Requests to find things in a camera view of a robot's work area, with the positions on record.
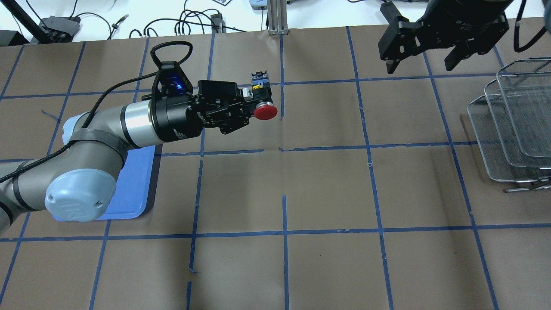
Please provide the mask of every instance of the blue tape grid line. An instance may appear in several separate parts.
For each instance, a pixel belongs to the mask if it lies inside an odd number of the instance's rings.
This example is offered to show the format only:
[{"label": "blue tape grid line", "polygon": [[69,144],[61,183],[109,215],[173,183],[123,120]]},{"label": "blue tape grid line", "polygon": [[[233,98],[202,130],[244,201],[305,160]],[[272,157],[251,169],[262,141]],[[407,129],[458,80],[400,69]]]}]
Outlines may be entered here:
[{"label": "blue tape grid line", "polygon": [[77,76],[78,67],[80,66],[80,61],[82,60],[82,55],[84,54],[85,48],[86,48],[86,42],[82,43],[82,48],[80,49],[80,55],[78,55],[77,65],[74,68],[73,76],[71,77],[71,82],[69,83],[69,88],[67,89],[67,93],[65,94],[65,100],[63,100],[63,105],[61,106],[60,115],[56,121],[56,128],[53,130],[52,140],[50,140],[50,146],[48,146],[48,155],[52,152],[53,142],[56,140],[57,130],[60,127],[61,118],[63,117],[63,112],[65,111],[65,107],[67,106],[67,101],[69,100],[69,94],[71,93],[71,89],[73,88],[74,79]]},{"label": "blue tape grid line", "polygon": [[[143,50],[143,56],[142,56],[142,66],[140,67],[139,74],[138,74],[139,77],[142,76],[142,74],[143,74],[143,67],[145,66],[145,59],[147,57],[147,51],[149,49],[149,38],[150,37],[147,37],[146,40],[145,40],[145,48]],[[132,100],[132,102],[136,102],[137,99],[138,99],[138,92],[140,91],[139,86],[140,86],[141,83],[142,83],[142,80],[138,81],[138,83],[136,83],[136,89],[129,91],[129,92],[134,92],[134,100]]]},{"label": "blue tape grid line", "polygon": [[[207,69],[207,79],[210,79],[212,75],[212,58],[214,55],[214,40],[216,38],[216,32],[213,32],[210,36],[210,51],[208,56],[208,69]],[[201,150],[199,151],[199,155],[203,157],[205,155],[205,137],[207,134],[206,128],[203,128],[201,131]]]},{"label": "blue tape grid line", "polygon": [[98,283],[100,281],[101,266],[103,264],[103,257],[105,255],[105,246],[107,245],[107,237],[109,236],[109,228],[111,227],[111,220],[107,220],[105,225],[105,232],[101,242],[100,256],[98,259],[98,267],[96,268],[96,275],[94,276],[94,286],[92,287],[92,294],[90,297],[90,307],[89,310],[94,309],[94,303],[96,301],[96,292],[98,291]]},{"label": "blue tape grid line", "polygon": [[6,90],[8,89],[9,81],[12,80],[13,73],[15,72],[15,67],[17,66],[17,63],[19,62],[19,59],[21,58],[21,54],[23,53],[23,48],[25,45],[21,46],[21,49],[19,49],[19,53],[17,54],[17,58],[15,59],[15,63],[13,64],[12,70],[9,72],[8,79],[6,80],[6,84],[4,85],[4,89],[2,89],[2,93],[0,94],[0,100],[4,98],[4,95],[6,94]]},{"label": "blue tape grid line", "polygon": [[[477,145],[476,141],[464,141],[454,142],[453,145]],[[371,145],[370,148],[392,148],[392,147],[427,147],[427,146],[449,146],[448,142],[435,142],[435,143],[406,143],[406,144],[381,144]],[[350,146],[319,146],[319,147],[297,147],[293,149],[279,148],[281,152],[302,152],[302,151],[331,151],[335,149],[364,149],[365,145],[350,145]],[[262,153],[264,149],[239,149],[235,151],[209,151],[203,152],[203,156],[212,155],[227,155],[227,154],[251,154]],[[155,156],[161,157],[178,157],[178,156],[201,156],[201,152],[189,152],[189,153],[162,153]],[[24,162],[32,159],[0,159],[0,163],[14,163]]]},{"label": "blue tape grid line", "polygon": [[23,241],[23,234],[25,233],[25,228],[27,227],[27,223],[29,222],[30,214],[31,213],[26,214],[25,222],[23,222],[23,227],[21,228],[21,232],[19,233],[19,238],[17,238],[17,244],[15,245],[15,249],[13,250],[12,261],[9,263],[8,272],[6,274],[6,278],[4,279],[4,285],[2,286],[2,292],[0,292],[0,304],[4,300],[4,294],[6,293],[6,288],[8,287],[9,278],[12,275],[13,266],[15,265],[15,259],[17,258],[17,254],[19,253],[19,247],[21,246],[21,242]]},{"label": "blue tape grid line", "polygon": [[191,281],[187,283],[186,291],[186,310],[190,310],[191,307]]},{"label": "blue tape grid line", "polygon": [[[6,93],[6,89],[8,89],[9,82],[12,79],[13,73],[15,72],[15,67],[17,66],[17,63],[19,62],[19,59],[21,58],[21,54],[23,53],[23,48],[25,46],[21,46],[21,49],[19,50],[19,53],[17,54],[17,58],[15,59],[15,63],[13,64],[12,70],[9,73],[8,79],[6,81],[6,84],[4,85],[4,89],[2,89],[2,93],[0,93],[0,100],[4,97],[4,94]],[[6,293],[6,288],[8,287],[9,278],[12,275],[13,266],[15,265],[15,259],[17,258],[17,254],[19,253],[19,247],[21,246],[21,242],[23,241],[23,234],[25,233],[25,227],[27,226],[27,223],[29,222],[29,215],[30,213],[27,213],[25,216],[25,222],[23,222],[23,227],[21,228],[21,231],[19,232],[19,238],[17,238],[17,244],[15,245],[15,249],[13,250],[12,254],[12,260],[9,263],[8,272],[6,273],[6,277],[4,278],[4,284],[2,285],[2,291],[0,292],[0,304],[2,304],[2,300],[4,299],[4,294]]]},{"label": "blue tape grid line", "polygon": [[283,120],[283,117],[285,116],[285,91],[283,89],[285,86],[285,74],[283,70],[283,35],[282,34],[279,35],[279,64],[280,64],[280,74],[281,74],[280,81],[279,81],[280,91],[281,91],[281,104],[279,107],[279,111],[281,113],[281,117],[279,119]]},{"label": "blue tape grid line", "polygon": [[[551,223],[533,223],[533,224],[493,224],[493,225],[471,225],[465,226],[427,226],[427,227],[392,227],[383,228],[385,233],[395,232],[440,232],[440,231],[470,231],[489,230],[489,229],[538,229],[551,228]],[[379,233],[378,228],[355,228],[355,229],[304,229],[287,231],[256,231],[256,232],[236,232],[236,233],[197,233],[197,234],[144,234],[128,236],[107,236],[107,240],[150,240],[150,239],[191,239],[195,238],[237,238],[237,237],[258,237],[258,236],[283,236],[287,235],[306,235],[306,234],[348,234],[348,233]],[[44,242],[44,241],[91,241],[103,240],[104,236],[76,236],[76,237],[24,237],[20,238],[0,238],[0,242]]]},{"label": "blue tape grid line", "polygon": [[503,60],[501,59],[501,55],[499,54],[498,47],[494,45],[494,52],[496,57],[498,58],[499,66],[501,68],[505,67],[505,64],[503,63]]},{"label": "blue tape grid line", "polygon": [[197,192],[195,194],[195,211],[193,213],[193,231],[191,234],[190,250],[190,271],[196,273],[195,269],[195,244],[197,241],[197,222],[199,221],[199,203],[201,200],[201,181],[203,178],[203,160],[199,162],[199,176],[197,177]]},{"label": "blue tape grid line", "polygon": [[[358,102],[359,102],[359,108],[360,108],[360,116],[361,116],[361,125],[362,129],[364,131],[364,139],[365,139],[365,145],[366,145],[366,151],[368,153],[368,163],[372,163],[372,157],[371,157],[371,147],[369,144],[369,136],[366,129],[365,124],[365,115],[364,115],[364,104],[361,98],[361,89],[360,89],[360,79],[358,75],[358,67],[356,65],[356,56],[354,54],[354,45],[352,43],[352,36],[350,34],[350,27],[346,27],[346,32],[348,35],[348,44],[350,45],[350,53],[352,55],[352,64],[354,65],[354,77],[356,81],[356,90],[358,92]],[[385,273],[385,284],[386,284],[386,293],[388,297],[388,307],[390,310],[394,310],[394,301],[392,299],[392,289],[390,286],[390,275],[388,274],[388,261],[386,259],[386,247],[385,247],[385,236],[384,236],[384,230],[382,226],[382,219],[381,219],[381,210],[379,208],[379,197],[377,195],[377,185],[375,183],[375,173],[373,170],[373,165],[369,165],[369,175],[371,177],[371,188],[373,190],[373,199],[375,202],[375,213],[377,215],[377,229],[379,230],[379,241],[381,245],[381,256],[382,256],[382,265],[383,265],[383,271]]]},{"label": "blue tape grid line", "polygon": [[[435,79],[440,78],[468,78],[468,77],[494,77],[495,73],[477,73],[477,74],[448,74],[448,75],[441,75],[441,76],[432,76]],[[429,79],[429,76],[411,76],[411,77],[381,77],[381,78],[361,78],[359,79],[360,82],[373,82],[373,81],[395,81],[395,80],[401,80],[401,79]],[[331,84],[331,83],[352,83],[355,82],[355,79],[336,79],[336,80],[327,80],[327,81],[302,81],[302,82],[284,82],[284,83],[271,83],[271,85],[280,85],[283,87],[284,85],[308,85],[308,84]],[[239,87],[248,87],[250,85],[248,84],[242,84],[238,85]],[[119,93],[133,93],[136,90],[114,90],[111,93],[112,94],[119,94]],[[151,89],[138,89],[137,90],[140,93],[149,93],[151,92]],[[66,95],[68,96],[85,96],[85,95],[101,95],[103,92],[81,92],[81,93],[71,93],[71,94],[39,94],[39,95],[14,95],[14,96],[4,96],[3,99],[24,99],[24,98],[41,98],[41,97],[64,97]]]},{"label": "blue tape grid line", "polygon": [[[147,55],[148,47],[149,47],[149,38],[147,38],[145,40],[144,53],[143,53],[143,56],[142,56],[142,64],[140,65],[140,70],[139,70],[139,75],[138,76],[142,76],[142,74],[143,74],[143,67],[145,66],[145,57]],[[138,96],[140,82],[141,81],[137,82],[136,88],[135,88],[135,90],[133,90],[133,92],[134,92],[134,102],[136,102],[136,98]],[[102,242],[101,242],[101,250],[100,250],[100,256],[99,256],[99,259],[98,259],[98,267],[96,268],[96,275],[94,277],[94,286],[92,288],[92,294],[90,296],[89,310],[94,309],[94,303],[95,303],[95,300],[96,300],[96,293],[98,291],[98,283],[99,283],[100,274],[101,274],[101,266],[103,264],[103,257],[104,257],[104,254],[105,254],[105,247],[107,245],[107,238],[109,236],[110,227],[111,227],[111,220],[107,220],[107,222],[105,224],[105,233],[104,233],[104,236],[103,236],[103,239],[102,239]]]},{"label": "blue tape grid line", "polygon": [[285,287],[285,310],[289,310],[289,251],[287,243],[287,196],[283,195],[283,272]]},{"label": "blue tape grid line", "polygon": [[472,214],[471,202],[470,202],[469,196],[467,194],[467,187],[465,186],[465,182],[463,180],[463,174],[461,173],[461,167],[460,167],[460,164],[459,164],[459,160],[457,159],[457,153],[455,151],[455,146],[453,145],[453,139],[451,137],[450,128],[448,127],[448,123],[447,123],[447,120],[446,120],[446,115],[445,115],[444,109],[442,107],[442,102],[441,102],[440,96],[438,94],[438,89],[436,87],[436,83],[434,81],[434,78],[432,77],[433,73],[432,73],[432,70],[430,68],[429,59],[427,58],[426,53],[423,53],[423,57],[425,59],[425,64],[426,64],[426,68],[429,72],[429,76],[431,77],[430,82],[433,86],[434,96],[436,98],[436,102],[438,103],[438,109],[440,110],[440,116],[442,117],[442,122],[444,123],[444,128],[446,130],[446,136],[447,136],[448,141],[450,143],[450,149],[451,149],[451,153],[453,155],[453,161],[455,163],[455,167],[456,167],[456,170],[457,170],[457,176],[459,177],[459,181],[461,183],[461,189],[463,191],[463,197],[465,199],[465,204],[467,205],[467,211],[469,213],[469,217],[471,218],[471,226],[473,228],[474,238],[476,240],[478,253],[480,255],[480,260],[482,262],[482,268],[484,270],[484,275],[486,277],[486,282],[488,284],[488,290],[490,292],[491,301],[492,301],[492,304],[494,306],[494,310],[499,310],[498,301],[495,297],[494,288],[493,288],[493,285],[491,283],[490,273],[488,271],[488,266],[486,264],[486,258],[484,257],[484,250],[482,249],[482,243],[480,242],[480,236],[479,236],[478,230],[476,228],[476,221],[474,220],[474,216]]}]

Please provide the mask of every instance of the cable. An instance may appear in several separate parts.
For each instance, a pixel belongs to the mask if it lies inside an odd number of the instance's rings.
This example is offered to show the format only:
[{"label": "cable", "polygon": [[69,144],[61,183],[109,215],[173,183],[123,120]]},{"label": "cable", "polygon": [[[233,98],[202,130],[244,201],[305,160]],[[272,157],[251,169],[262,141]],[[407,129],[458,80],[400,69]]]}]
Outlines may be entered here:
[{"label": "cable", "polygon": [[128,36],[129,39],[132,38],[132,33],[134,33],[134,31],[136,31],[136,32],[138,33],[138,35],[140,36],[140,38],[143,38],[142,33],[139,32],[138,29],[132,29],[132,31],[130,31],[130,34],[129,34],[129,36]]},{"label": "cable", "polygon": [[[147,27],[149,27],[151,24],[156,23],[156,22],[159,22],[159,21],[161,21],[161,20],[174,20],[175,22],[177,22],[177,21],[182,21],[182,22],[183,22],[183,20],[176,19],[176,18],[159,18],[159,19],[156,19],[156,20],[153,20],[153,21],[149,22],[149,24],[147,24],[147,25],[145,26],[144,29],[146,29]],[[192,24],[192,25],[212,26],[212,25],[200,24],[200,23],[194,23],[194,22],[187,22],[187,23],[190,23],[190,24]],[[239,32],[242,32],[242,33],[246,32],[246,31],[244,31],[244,30],[237,29],[237,28],[233,28],[233,27],[228,27],[228,26],[222,26],[222,28],[224,28],[224,29],[231,29],[231,30],[235,30],[235,31],[239,31]]]},{"label": "cable", "polygon": [[153,30],[153,32],[155,33],[155,36],[159,36],[159,34],[157,34],[157,31],[155,31],[155,29],[153,29],[153,28],[148,28],[148,29],[147,29],[147,36],[151,36],[151,35],[149,34],[149,31],[150,31],[150,30]]},{"label": "cable", "polygon": [[[197,19],[199,19],[199,24],[201,25],[201,29],[203,31],[203,34],[205,34],[205,29],[204,29],[204,26],[206,26],[207,24],[203,24],[203,21],[201,20],[201,17],[199,15],[203,15],[205,16],[206,18],[208,18],[208,20],[210,20],[210,25],[209,26],[216,26],[214,25],[214,22],[212,21],[212,19],[206,15],[204,12],[208,11],[208,10],[216,10],[216,9],[207,9],[207,10],[204,10],[202,12],[199,12],[199,11],[193,11],[193,10],[183,10],[182,13],[180,13],[180,20],[176,23],[176,25],[174,25],[174,33],[176,34],[182,34],[184,29],[183,29],[183,26],[184,25],[187,25],[187,23],[189,23],[186,19],[188,17],[197,17]],[[191,27],[189,25],[187,25],[187,28],[188,28],[188,34],[191,34]]]},{"label": "cable", "polygon": [[33,13],[35,13],[36,17],[38,17],[38,20],[39,21],[42,21],[42,18],[40,18],[40,16],[38,16],[37,12],[33,9],[33,7],[31,6],[31,4],[29,3],[29,0],[25,0],[25,2],[27,3],[27,5],[29,6],[29,8],[31,9],[31,11]]},{"label": "cable", "polygon": [[[179,65],[181,65],[184,61],[186,61],[190,56],[191,56],[191,52],[193,51],[193,45],[189,42],[185,42],[185,41],[171,41],[171,42],[165,42],[165,43],[161,43],[159,45],[156,45],[154,46],[151,51],[150,51],[150,54],[152,57],[155,57],[157,61],[159,61],[159,59],[157,58],[157,56],[155,55],[155,51],[159,50],[159,49],[162,49],[163,47],[165,46],[169,46],[169,45],[186,45],[188,46],[190,49],[188,50],[186,56],[184,56],[181,60],[179,60],[177,63]],[[103,99],[105,99],[105,97],[107,95],[109,95],[109,93],[111,93],[113,90],[119,88],[120,86],[123,86],[123,85],[126,85],[126,84],[130,84],[130,83],[133,83],[133,82],[137,82],[137,81],[140,81],[140,80],[143,80],[143,79],[146,79],[146,78],[150,78],[150,77],[154,77],[156,75],[156,72],[154,73],[150,73],[150,74],[146,74],[145,76],[140,76],[140,77],[137,77],[137,78],[133,78],[133,79],[129,79],[129,80],[126,80],[124,82],[121,82],[121,83],[118,83],[118,84],[115,84],[113,86],[111,86],[108,90],[104,91],[102,93],[102,95],[100,96],[100,98],[96,101],[96,103],[94,104],[94,106],[92,107],[92,109],[90,110],[90,113],[88,113],[88,117],[86,118],[86,120],[84,121],[84,123],[82,124],[82,127],[81,129],[84,129],[84,128],[88,128],[88,126],[90,125],[90,123],[92,122],[92,119],[94,118],[101,102],[103,101]],[[1,183],[4,183],[5,181],[11,179],[11,178],[15,178],[35,167],[37,167],[38,165],[41,165],[47,161],[49,161],[50,159],[52,158],[55,158],[57,156],[59,156],[60,154],[62,154],[63,152],[65,152],[66,150],[68,150],[71,146],[73,146],[73,144],[75,144],[76,141],[69,141],[66,145],[64,145],[62,148],[60,148],[58,151],[56,151],[55,153],[52,153],[46,157],[43,157],[39,160],[37,160],[36,162],[33,162],[29,165],[26,165],[20,169],[17,169],[16,171],[8,174],[8,175],[5,175],[3,176],[2,178],[0,178],[0,184]]]},{"label": "cable", "polygon": [[77,2],[78,2],[78,0],[74,0],[73,12],[69,16],[69,19],[71,19],[71,17],[73,17],[73,15],[74,15],[74,10],[76,10],[76,8],[77,8]]},{"label": "cable", "polygon": [[206,10],[202,11],[201,13],[204,13],[204,12],[210,11],[210,10],[214,10],[214,11],[216,11],[217,14],[220,14],[220,11],[218,9],[206,9]]},{"label": "cable", "polygon": [[96,14],[96,13],[92,13],[92,12],[84,12],[84,13],[80,13],[80,14],[77,14],[75,17],[79,17],[81,15],[84,15],[84,14],[92,14],[92,15],[95,15],[101,19],[104,20],[105,23],[107,23],[107,26],[109,27],[109,37],[107,38],[107,40],[111,40],[111,35],[112,35],[112,32],[111,32],[111,25],[109,24],[109,22],[107,21],[107,19],[103,18],[102,16]]},{"label": "cable", "polygon": [[15,20],[15,23],[17,24],[17,27],[19,27],[19,33],[23,35],[23,30],[21,30],[21,25],[19,25],[19,22],[17,21],[17,18],[12,14],[13,20]]},{"label": "cable", "polygon": [[111,24],[111,27],[113,28],[113,30],[111,31],[110,33],[110,36],[111,38],[113,39],[113,34],[115,33],[115,31],[118,30],[118,27],[122,24],[123,21],[125,21],[130,15],[126,14],[124,15],[123,17],[119,18],[118,21],[116,23],[113,23]]},{"label": "cable", "polygon": [[46,32],[46,35],[48,37],[50,37],[50,39],[53,41],[53,38],[52,38],[52,35],[51,35],[51,29],[48,28],[48,26],[46,26],[46,23],[42,20],[42,18],[40,18],[40,16],[38,16],[37,12],[33,9],[33,7],[31,6],[31,4],[29,3],[29,0],[25,0],[25,2],[27,3],[27,5],[29,6],[29,8],[31,9],[31,11],[33,13],[35,13],[36,17],[38,17],[38,22],[39,22],[39,26],[40,26],[40,22],[42,22],[44,24],[44,28],[46,28],[47,32]]},{"label": "cable", "polygon": [[524,46],[518,45],[518,37],[520,32],[519,22],[522,20],[522,14],[524,13],[525,6],[526,6],[526,0],[522,0],[522,2],[520,3],[520,8],[518,9],[517,18],[515,21],[515,32],[513,34],[513,49],[517,53],[524,52],[530,47],[532,47],[545,34],[545,27],[542,27],[541,30],[538,33],[536,33],[536,35],[527,44],[525,44]]}]

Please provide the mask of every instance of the black strap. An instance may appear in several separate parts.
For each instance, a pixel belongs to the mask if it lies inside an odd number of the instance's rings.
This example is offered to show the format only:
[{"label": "black strap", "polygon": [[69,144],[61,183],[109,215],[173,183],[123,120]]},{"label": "black strap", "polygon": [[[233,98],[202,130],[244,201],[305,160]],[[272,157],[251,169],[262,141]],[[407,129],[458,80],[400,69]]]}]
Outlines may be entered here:
[{"label": "black strap", "polygon": [[[29,161],[22,162],[17,169],[21,169],[27,164]],[[13,195],[15,196],[15,199],[17,199],[17,202],[21,205],[21,207],[29,210],[29,211],[38,211],[37,209],[32,208],[29,206],[26,201],[21,196],[21,192],[19,191],[19,176],[17,175],[12,179],[12,188],[13,188]]]},{"label": "black strap", "polygon": [[128,157],[128,143],[106,131],[82,128],[75,131],[69,141],[96,141],[103,143],[114,149],[121,156],[123,165]]},{"label": "black strap", "polygon": [[3,202],[0,201],[0,208],[2,208],[2,210],[4,210],[4,212],[8,215],[9,217],[9,225],[11,226],[13,224],[13,213],[12,211],[8,208],[7,205],[5,205]]},{"label": "black strap", "polygon": [[536,35],[528,43],[526,43],[524,46],[519,46],[520,45],[520,43],[518,42],[519,41],[518,33],[520,32],[519,22],[522,20],[522,14],[524,13],[525,5],[526,5],[526,0],[522,0],[522,2],[520,3],[520,8],[518,9],[518,15],[515,21],[515,31],[513,33],[513,49],[517,53],[524,52],[530,47],[532,47],[532,45],[536,44],[536,42],[539,41],[546,32],[545,26],[544,26],[538,31],[538,33],[536,33]]}]

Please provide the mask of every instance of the red button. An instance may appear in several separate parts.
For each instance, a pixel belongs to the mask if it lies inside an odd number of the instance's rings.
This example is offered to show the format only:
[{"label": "red button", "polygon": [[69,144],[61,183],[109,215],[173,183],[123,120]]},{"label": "red button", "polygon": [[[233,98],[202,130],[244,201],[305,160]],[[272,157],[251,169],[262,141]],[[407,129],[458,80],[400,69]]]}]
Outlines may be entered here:
[{"label": "red button", "polygon": [[255,117],[259,120],[269,120],[277,115],[277,108],[273,105],[263,104],[255,109]]}]

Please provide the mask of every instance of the wire mesh tray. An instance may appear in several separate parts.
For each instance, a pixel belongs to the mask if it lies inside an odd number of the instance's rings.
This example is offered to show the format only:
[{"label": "wire mesh tray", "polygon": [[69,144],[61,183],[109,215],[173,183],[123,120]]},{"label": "wire mesh tray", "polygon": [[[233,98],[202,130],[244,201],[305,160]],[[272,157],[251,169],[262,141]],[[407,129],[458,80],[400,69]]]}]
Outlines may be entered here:
[{"label": "wire mesh tray", "polygon": [[486,85],[484,93],[508,164],[517,168],[551,169],[551,159],[530,157],[522,152],[497,80]]},{"label": "wire mesh tray", "polygon": [[536,182],[546,179],[548,170],[517,168],[509,165],[485,96],[467,108],[480,152],[490,179],[499,182]]},{"label": "wire mesh tray", "polygon": [[551,58],[517,60],[496,76],[521,152],[551,158]]}]

